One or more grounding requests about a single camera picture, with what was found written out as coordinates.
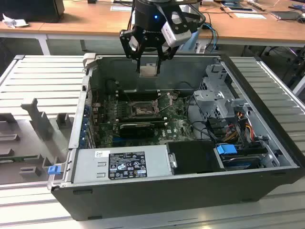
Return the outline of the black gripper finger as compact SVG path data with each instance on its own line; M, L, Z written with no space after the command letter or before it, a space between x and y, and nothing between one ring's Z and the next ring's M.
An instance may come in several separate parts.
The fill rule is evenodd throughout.
M137 29L132 30L121 30L120 31L120 41L122 47L124 49L125 55L128 59L136 60L137 61L137 69L136 72L140 73L140 64L141 64L141 56L144 52L144 43L140 43L137 38L140 37ZM134 38L138 42L138 46L136 51L134 51L129 42Z
M157 45L156 49L158 53L157 62L156 62L156 74L159 74L161 63L165 60L171 60L176 54L178 50L178 46L173 48L169 47L165 52L163 52L161 45Z

